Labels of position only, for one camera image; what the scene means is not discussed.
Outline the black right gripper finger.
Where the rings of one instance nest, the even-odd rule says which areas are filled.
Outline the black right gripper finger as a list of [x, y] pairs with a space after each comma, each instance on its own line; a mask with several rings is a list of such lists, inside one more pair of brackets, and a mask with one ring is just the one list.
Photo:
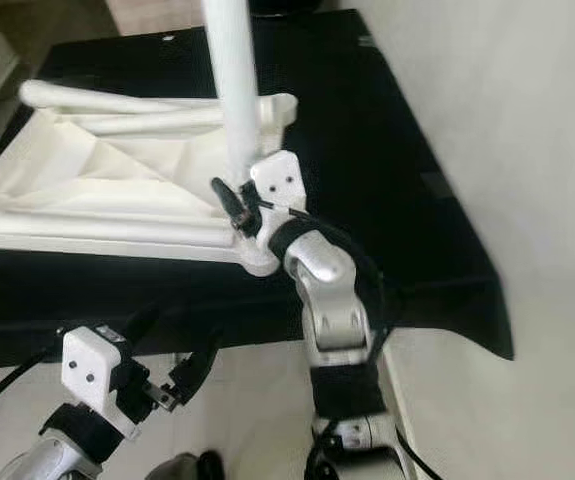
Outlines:
[[211, 179], [211, 189], [217, 195], [220, 206], [226, 211], [231, 227], [243, 237], [250, 237], [252, 234], [252, 211], [242, 200], [240, 193], [229, 187], [219, 177]]

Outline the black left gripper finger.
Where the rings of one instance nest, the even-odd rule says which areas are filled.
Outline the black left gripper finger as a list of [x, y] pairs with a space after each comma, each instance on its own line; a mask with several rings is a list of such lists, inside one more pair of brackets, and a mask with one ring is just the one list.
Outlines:
[[132, 347], [137, 346], [141, 339], [153, 329], [153, 326], [162, 315], [163, 306], [160, 303], [142, 308], [130, 317], [124, 325], [124, 339], [131, 344]]
[[190, 356], [179, 361], [169, 371], [169, 379], [172, 380], [172, 385], [169, 387], [169, 394], [172, 397], [172, 401], [169, 402], [171, 410], [187, 404], [196, 396], [208, 379], [219, 349], [220, 329], [213, 328]]

